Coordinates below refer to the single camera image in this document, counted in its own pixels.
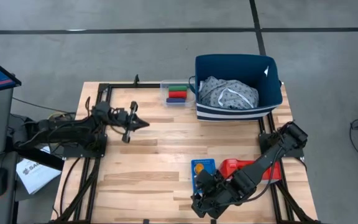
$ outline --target concrete floor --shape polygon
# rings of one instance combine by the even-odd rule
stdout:
[[[262,28],[358,27],[358,1],[258,0]],[[253,27],[241,0],[0,0],[0,30]],[[358,223],[358,32],[263,33],[296,122],[309,134],[308,177],[319,219]],[[164,80],[194,74],[201,54],[258,54],[253,32],[0,35],[0,64],[23,86],[14,96],[75,111],[84,81]],[[13,102],[12,112],[50,111]],[[358,132],[353,133],[358,147]],[[58,179],[21,202],[19,223],[47,222]]]

